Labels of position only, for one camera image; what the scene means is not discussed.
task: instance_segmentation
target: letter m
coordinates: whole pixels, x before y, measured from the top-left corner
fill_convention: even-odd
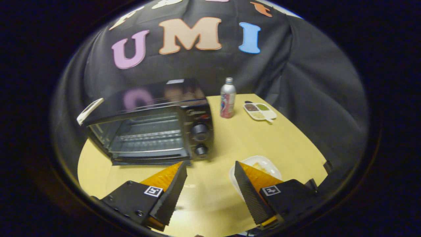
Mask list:
[[[159,23],[164,28],[164,46],[159,50],[160,54],[172,54],[180,51],[176,45],[176,37],[187,50],[193,47],[197,37],[199,43],[196,48],[201,50],[216,50],[222,48],[218,42],[218,24],[221,19],[215,17],[203,17],[190,28],[181,19],[171,19]]]

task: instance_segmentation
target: blue letter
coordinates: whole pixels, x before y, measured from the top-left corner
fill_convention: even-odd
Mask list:
[[[260,27],[240,22],[240,26],[242,27],[242,45],[238,48],[246,53],[250,54],[258,54],[260,53],[260,49],[257,47],[257,40],[258,40],[258,32],[260,31]]]

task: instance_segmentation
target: table surface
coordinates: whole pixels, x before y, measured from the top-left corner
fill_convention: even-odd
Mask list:
[[[317,185],[326,178],[326,159],[314,144],[285,116],[255,94],[238,94],[234,116],[219,115],[220,96],[207,97],[214,125],[214,154],[211,162],[198,161],[187,167],[187,179],[164,234],[171,236],[222,237],[256,227],[245,202],[229,178],[235,161],[250,156],[268,158],[280,171],[282,180],[296,179]],[[272,124],[253,120],[243,108],[244,102],[265,103],[276,112]],[[98,198],[105,197],[122,183],[140,182],[165,166],[112,166],[90,140],[82,149],[78,178],[83,190]]]

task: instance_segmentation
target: bottle label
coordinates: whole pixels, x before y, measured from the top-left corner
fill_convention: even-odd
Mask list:
[[[234,110],[235,94],[221,94],[221,117],[231,118]]]

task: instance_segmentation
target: white divided dish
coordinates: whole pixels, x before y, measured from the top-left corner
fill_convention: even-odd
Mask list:
[[[254,108],[256,108],[257,110],[250,111],[247,109],[246,105],[254,105]],[[268,110],[261,110],[257,105],[263,105]],[[275,119],[277,117],[276,113],[272,109],[270,109],[267,105],[262,103],[246,103],[243,105],[243,107],[245,111],[247,111],[247,113],[250,115],[250,117],[254,120],[267,120],[269,122],[273,122],[272,119]]]
[[[271,176],[282,180],[281,173],[279,170],[273,165],[273,163],[264,156],[251,156],[243,161],[240,161],[246,165],[253,166],[255,163],[258,163],[261,167],[263,167]],[[241,194],[240,188],[238,186],[237,180],[234,176],[235,165],[231,167],[229,170],[229,179],[231,180],[232,185],[234,186],[237,193],[240,195],[241,199],[244,201],[244,197]]]

